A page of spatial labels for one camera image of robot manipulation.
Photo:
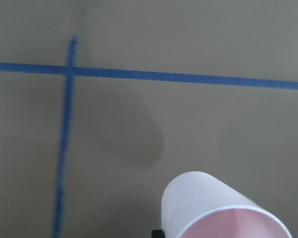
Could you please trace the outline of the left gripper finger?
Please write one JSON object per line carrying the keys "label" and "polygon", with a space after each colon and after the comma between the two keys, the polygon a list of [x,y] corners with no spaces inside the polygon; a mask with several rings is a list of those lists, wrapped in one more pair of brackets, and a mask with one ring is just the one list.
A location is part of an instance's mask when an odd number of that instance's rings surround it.
{"label": "left gripper finger", "polygon": [[164,238],[163,230],[152,230],[151,238]]}

